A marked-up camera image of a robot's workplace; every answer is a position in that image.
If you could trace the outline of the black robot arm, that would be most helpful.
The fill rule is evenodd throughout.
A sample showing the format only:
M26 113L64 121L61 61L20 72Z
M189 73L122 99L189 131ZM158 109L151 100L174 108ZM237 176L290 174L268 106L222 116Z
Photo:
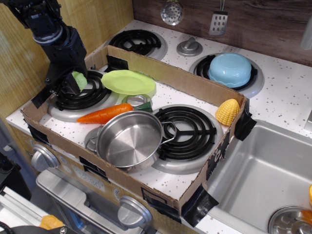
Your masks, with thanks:
M83 88L73 76L87 76L86 49L76 28L64 23L56 0L3 0L50 60L45 85L56 94L79 95Z

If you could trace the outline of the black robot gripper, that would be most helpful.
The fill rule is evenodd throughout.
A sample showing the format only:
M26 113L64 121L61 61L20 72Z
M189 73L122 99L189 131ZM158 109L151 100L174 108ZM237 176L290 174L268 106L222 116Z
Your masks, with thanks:
M76 28L64 22L32 23L33 39L50 60L47 77L65 76L63 92L79 95L80 88L72 71L88 76L85 63L86 49Z

